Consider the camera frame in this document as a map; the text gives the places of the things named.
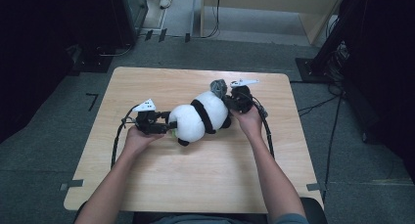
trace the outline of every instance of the person's right hand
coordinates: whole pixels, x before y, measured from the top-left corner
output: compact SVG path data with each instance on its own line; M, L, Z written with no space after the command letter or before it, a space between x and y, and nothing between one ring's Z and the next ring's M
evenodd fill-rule
M240 113L234 110L231 110L230 112L238 119L242 131L244 131L248 138L262 137L262 119L255 106L246 113Z
M146 135L139 131L135 125L128 129L127 137L125 139L125 145L123 153L135 155L136 157L146 150L149 145L162 138L164 134L149 134Z

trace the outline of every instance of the cable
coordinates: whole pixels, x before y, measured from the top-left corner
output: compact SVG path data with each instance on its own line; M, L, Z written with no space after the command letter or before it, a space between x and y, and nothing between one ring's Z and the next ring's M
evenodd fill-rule
M302 80L290 80L290 84L309 84L310 82L302 81Z
M334 99L336 99L336 98L338 98L338 97L341 97L341 96L335 96L335 97L330 98L330 99L328 99L328 100L326 100L326 101L323 101L323 102L321 102L321 103L319 103L319 104L317 104L317 105L314 105L314 106L311 106L311 107L307 107L307 108L304 108L304 109L300 109L300 110L298 110L298 112L308 110L307 112L300 114L300 117L302 117L302 116L303 116L303 115L305 115L305 114L310 113L313 109L315 109L315 108L319 108L319 107L321 107L321 106L323 106L323 105L325 105L325 104L329 103L330 101L332 101L332 100L334 100Z
M362 18L362 26L360 28L360 37L363 35L363 27L364 27L364 21L366 18L366 11L367 11L367 5L369 4L369 0L366 0L366 3L364 5L364 11L363 11L363 18Z
M262 123L263 123L263 126L265 128L266 139L268 141L269 152L271 153L272 157L275 158L275 155L274 155L274 147L272 146L271 130L269 129L268 122L265 119L266 118L266 115L264 113L264 111L265 111L264 107L262 106L262 104L259 102L259 100L256 97L252 96L252 98L255 99L255 101L254 101L254 100L251 99L250 96L246 95L245 93L242 93L240 91L235 91L235 92L238 93L238 94L240 94L240 95L243 95L245 98L247 98L248 100L250 100L251 103L258 110L259 116L260 116L260 118L262 120Z
M338 46L337 50L333 52L330 59L327 61L327 68L325 74L335 81L343 81L344 76L341 69L348 59L348 50L344 41Z
M330 35L330 33L332 33L332 27L334 26L334 25L336 25L337 23L338 23L338 21L339 21L339 17L337 17L333 22L332 22L332 24L330 24L330 27L329 27L329 22L327 22L326 23L326 39L327 39L327 37Z
M333 140L334 140L334 137L335 137L337 122L338 122L338 119L339 119L339 111L340 111L341 102L342 102L342 95L339 98L338 106L337 106L337 109L336 109L335 122L333 124L332 134L330 136L329 152L327 154L326 178L324 179L324 185L325 185L326 189L323 191L323 198L322 198L323 203L325 203L325 200L326 200L327 183L329 181L329 174L330 174L330 161L331 161L331 155L332 155Z
M213 28L213 31L208 35L208 36L202 36L202 37L200 37L200 38L203 38L203 39L206 39L206 38L211 38L211 37L213 37L218 31L219 31L219 33L220 33L220 30L219 30L219 5L220 5L220 0L217 0L217 4L216 4L216 14L214 13L214 9L213 9L213 7L212 7L212 11L213 11L213 15L215 16L215 18L216 18L216 25L215 25L215 27Z
M114 54L114 55L102 55L102 54L99 54L99 56L103 56L103 57L118 57L118 56L123 56L123 55L125 55L126 53L128 53L128 51L130 51L130 50L131 50L131 47L132 47L132 45L129 45L129 46L128 46L128 49L127 49L126 51L124 51L124 52L122 52L122 53L119 53L119 54Z
M338 5L339 3L341 3L341 1L342 0L336 0L335 5ZM330 25L329 34L331 33L333 24L337 24L338 21L339 21L339 17L337 17L336 20ZM329 22L326 23L326 38L328 37L328 34L327 34L327 28L328 28L328 26L329 26Z
M113 168L113 166L114 166L114 164L115 164L115 157L116 157L116 148L117 148L117 146L118 146L118 139L119 139L119 134L121 133L121 130L122 130L122 127L125 127L125 124L126 123L129 123L129 122L127 122L127 119L128 118L131 118L131 117L129 117L129 115L131 114L131 112L136 108L136 107L138 107L139 105L136 105L136 106L134 106L134 107L132 107L129 111L128 111L128 113L127 113L127 115L121 120L121 125L119 126L119 128L118 128L118 131L116 132L116 136L115 136L115 139L114 139L114 147L113 147L113 156L112 156L112 158L111 158L111 168Z

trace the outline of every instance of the panda plush toy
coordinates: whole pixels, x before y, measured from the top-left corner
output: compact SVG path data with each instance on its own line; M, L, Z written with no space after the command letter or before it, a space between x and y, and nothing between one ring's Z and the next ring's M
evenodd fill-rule
M171 111L166 121L177 123L174 133L180 145L188 146L205 133L214 134L217 129L231 125L229 111L222 101L226 92L225 81L214 80L210 91L196 97L190 105L181 105Z

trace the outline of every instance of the wooden table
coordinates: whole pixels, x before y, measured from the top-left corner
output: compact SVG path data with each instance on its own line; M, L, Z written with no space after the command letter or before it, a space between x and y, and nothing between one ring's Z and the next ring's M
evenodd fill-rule
M84 179L84 184L69 188L65 208L78 209L110 171L116 130L131 107L151 98L157 111L171 111L190 104L220 78L228 85L240 78L260 81L250 88L269 113L276 160L301 197L315 198L322 204L320 193L306 188L316 183L316 178L286 75L118 67L73 176ZM126 131L122 130L118 155ZM230 128L206 135L188 147L180 146L171 134L154 142L140 155L127 187L122 210L266 213L251 146L233 117Z

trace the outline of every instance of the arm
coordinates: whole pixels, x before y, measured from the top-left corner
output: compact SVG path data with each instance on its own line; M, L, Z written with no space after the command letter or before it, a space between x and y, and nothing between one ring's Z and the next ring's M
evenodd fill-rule
M298 213L305 217L296 189L275 162L262 139L262 120L256 108L242 114L231 111L239 120L241 129L251 143L258 171L258 178L266 209L272 220L287 213Z
M75 223L115 223L134 161L151 142L162 136L145 135L132 126L128 130L124 149L114 167L82 208Z

